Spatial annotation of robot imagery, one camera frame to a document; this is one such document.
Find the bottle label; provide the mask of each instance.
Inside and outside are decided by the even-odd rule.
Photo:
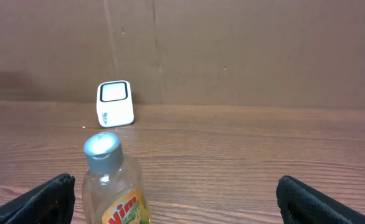
[[[113,203],[102,216],[103,224],[151,224],[149,208],[141,190],[132,190]]]

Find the container lid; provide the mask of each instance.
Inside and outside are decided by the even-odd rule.
[[[98,174],[116,172],[123,163],[120,139],[113,133],[101,132],[89,138],[84,153],[88,167]]]

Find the tabletop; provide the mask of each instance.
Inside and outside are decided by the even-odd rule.
[[[110,131],[143,168],[154,223],[282,223],[283,175],[365,215],[364,110],[134,107],[134,124],[103,129],[94,103],[0,101],[0,206],[66,172],[85,223],[83,144]]]

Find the brown backdrop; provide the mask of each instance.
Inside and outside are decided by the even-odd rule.
[[[0,100],[365,108],[365,1],[0,0]]]

